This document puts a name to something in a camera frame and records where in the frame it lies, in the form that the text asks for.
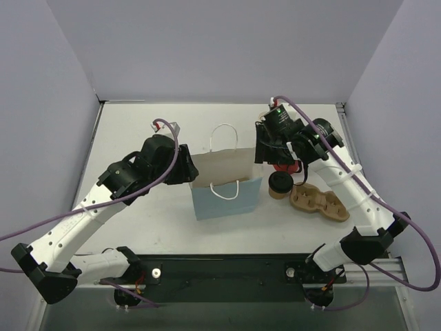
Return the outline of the single black cup lid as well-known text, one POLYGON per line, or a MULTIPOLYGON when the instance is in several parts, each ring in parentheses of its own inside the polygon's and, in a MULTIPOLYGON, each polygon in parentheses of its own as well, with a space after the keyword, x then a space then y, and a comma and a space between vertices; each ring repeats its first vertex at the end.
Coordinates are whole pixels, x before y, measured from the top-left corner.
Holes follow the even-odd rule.
POLYGON ((275 171, 268 179, 269 188, 278 194, 287 194, 294 186, 294 180, 288 172, 275 171))

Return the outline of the blue paper bag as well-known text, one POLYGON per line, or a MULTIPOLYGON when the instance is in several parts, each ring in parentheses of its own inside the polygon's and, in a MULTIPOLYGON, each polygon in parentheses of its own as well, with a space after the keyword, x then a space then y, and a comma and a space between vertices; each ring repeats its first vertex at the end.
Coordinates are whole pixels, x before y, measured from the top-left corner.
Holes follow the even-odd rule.
POLYGON ((223 126, 212 130, 206 153, 192 155, 199 175, 189 186, 198 221, 253 212, 258 204, 263 166, 254 163, 254 148, 238 147, 236 129, 234 147, 215 150, 215 131, 223 126))

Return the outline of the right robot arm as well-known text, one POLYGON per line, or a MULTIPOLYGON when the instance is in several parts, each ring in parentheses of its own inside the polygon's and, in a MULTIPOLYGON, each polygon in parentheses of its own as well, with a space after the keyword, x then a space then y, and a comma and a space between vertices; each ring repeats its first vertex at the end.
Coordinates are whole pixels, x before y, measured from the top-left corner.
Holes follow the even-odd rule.
POLYGON ((377 203, 376 191, 360 174, 342 137, 325 119, 305 125, 293 120, 279 105, 255 123, 255 162, 272 165, 302 164, 315 172, 349 212, 353 230, 335 243, 324 244, 305 265, 306 275, 321 281, 330 270, 353 261, 367 265, 382 255, 407 223, 377 203))

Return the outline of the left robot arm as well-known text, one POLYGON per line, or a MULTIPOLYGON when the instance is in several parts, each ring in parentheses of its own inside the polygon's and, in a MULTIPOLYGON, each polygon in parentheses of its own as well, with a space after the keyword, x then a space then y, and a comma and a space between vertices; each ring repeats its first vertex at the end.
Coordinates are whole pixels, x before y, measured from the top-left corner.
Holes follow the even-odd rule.
POLYGON ((48 304, 58 303, 83 283, 106 278, 133 283, 141 275, 141 260, 125 246, 100 254, 79 256, 78 249, 117 213, 159 183, 190 183, 198 176, 187 145, 177 146, 155 134, 112 163, 77 205, 79 213, 64 217, 31 244, 19 243, 11 255, 48 304))

